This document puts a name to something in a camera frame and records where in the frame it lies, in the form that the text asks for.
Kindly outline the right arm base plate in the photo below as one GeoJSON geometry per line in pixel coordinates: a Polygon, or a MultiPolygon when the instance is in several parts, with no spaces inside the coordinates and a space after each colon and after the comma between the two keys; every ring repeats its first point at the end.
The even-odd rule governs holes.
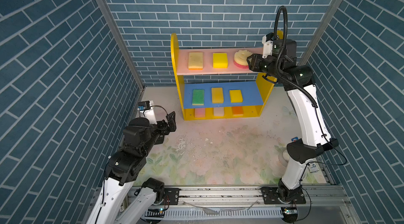
{"type": "Polygon", "coordinates": [[[260,189],[265,205],[273,204],[306,204],[303,189],[298,187],[289,190],[286,187],[262,187],[260,189]]]}

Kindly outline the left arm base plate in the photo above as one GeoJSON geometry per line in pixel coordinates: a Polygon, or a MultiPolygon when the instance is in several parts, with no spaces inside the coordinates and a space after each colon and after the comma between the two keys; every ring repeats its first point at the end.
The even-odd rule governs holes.
{"type": "Polygon", "coordinates": [[[164,188],[156,193],[156,200],[154,205],[163,205],[164,201],[166,205],[178,205],[179,201],[179,188],[164,188]]]}

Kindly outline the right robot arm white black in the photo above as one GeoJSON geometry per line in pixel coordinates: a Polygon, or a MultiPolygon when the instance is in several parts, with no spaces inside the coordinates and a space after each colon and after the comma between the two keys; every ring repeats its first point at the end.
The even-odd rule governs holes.
{"type": "Polygon", "coordinates": [[[248,68],[272,84],[281,84],[298,118],[302,137],[286,147],[289,161],[278,182],[277,197],[285,204],[303,198],[302,180],[307,167],[318,156],[338,146],[326,128],[317,100],[317,87],[311,67],[297,65],[297,43],[288,39],[288,14],[281,6],[274,31],[263,37],[263,52],[247,58],[248,68]]]}

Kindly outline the beige pale pink sponge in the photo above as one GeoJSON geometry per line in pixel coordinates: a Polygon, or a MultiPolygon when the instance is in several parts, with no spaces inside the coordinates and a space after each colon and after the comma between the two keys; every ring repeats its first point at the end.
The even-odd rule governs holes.
{"type": "Polygon", "coordinates": [[[224,107],[215,107],[213,110],[214,117],[222,118],[225,116],[224,107]]]}

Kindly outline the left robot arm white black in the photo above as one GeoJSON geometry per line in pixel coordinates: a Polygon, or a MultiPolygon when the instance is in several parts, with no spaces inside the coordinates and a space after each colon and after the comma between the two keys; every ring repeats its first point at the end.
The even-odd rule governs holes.
{"type": "Polygon", "coordinates": [[[139,117],[124,128],[122,147],[108,160],[99,197],[87,220],[89,224],[134,224],[145,221],[148,211],[163,217],[170,206],[165,184],[149,178],[137,191],[136,199],[120,213],[124,199],[132,189],[147,157],[155,145],[162,144],[166,136],[175,132],[176,113],[166,113],[165,119],[156,120],[152,101],[138,103],[139,117]]]}

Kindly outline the yellow sponge rectangle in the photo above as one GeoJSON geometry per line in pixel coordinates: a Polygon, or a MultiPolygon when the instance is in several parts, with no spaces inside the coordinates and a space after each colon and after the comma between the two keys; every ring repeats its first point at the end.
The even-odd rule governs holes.
{"type": "Polygon", "coordinates": [[[213,87],[211,89],[211,102],[213,104],[222,104],[224,102],[224,94],[221,87],[213,87]]]}

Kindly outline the smiley face round sponge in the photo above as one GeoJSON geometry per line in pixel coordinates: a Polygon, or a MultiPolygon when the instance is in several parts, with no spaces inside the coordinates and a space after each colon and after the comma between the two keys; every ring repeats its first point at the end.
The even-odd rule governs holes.
{"type": "Polygon", "coordinates": [[[234,64],[241,69],[249,69],[247,58],[252,56],[248,50],[239,50],[234,54],[234,64]]]}

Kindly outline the orange sponge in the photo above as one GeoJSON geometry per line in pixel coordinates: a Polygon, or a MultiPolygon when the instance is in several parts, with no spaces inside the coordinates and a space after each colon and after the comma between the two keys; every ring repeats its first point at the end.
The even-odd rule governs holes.
{"type": "Polygon", "coordinates": [[[242,106],[235,106],[231,109],[234,117],[242,117],[244,115],[244,109],[242,106]]]}

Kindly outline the green sponge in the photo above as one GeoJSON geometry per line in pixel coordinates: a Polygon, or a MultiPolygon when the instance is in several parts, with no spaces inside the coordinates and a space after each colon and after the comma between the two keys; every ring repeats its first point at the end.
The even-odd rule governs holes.
{"type": "Polygon", "coordinates": [[[192,93],[192,105],[204,106],[205,91],[203,89],[194,89],[192,93]]]}

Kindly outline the bright yellow sponge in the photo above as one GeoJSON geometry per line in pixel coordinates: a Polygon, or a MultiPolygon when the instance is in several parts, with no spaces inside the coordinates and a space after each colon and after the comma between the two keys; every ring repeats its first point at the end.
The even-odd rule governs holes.
{"type": "Polygon", "coordinates": [[[229,91],[230,95],[230,102],[231,103],[242,103],[243,102],[243,95],[240,89],[233,89],[229,91]]]}
{"type": "Polygon", "coordinates": [[[226,53],[213,54],[213,68],[219,68],[219,69],[228,68],[228,57],[226,53]]]}

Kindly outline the pale yellow tan sponge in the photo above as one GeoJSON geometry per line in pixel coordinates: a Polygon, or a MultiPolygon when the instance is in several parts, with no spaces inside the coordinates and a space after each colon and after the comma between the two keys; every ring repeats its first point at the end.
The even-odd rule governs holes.
{"type": "Polygon", "coordinates": [[[203,69],[204,68],[204,53],[190,52],[188,54],[188,69],[203,69]]]}

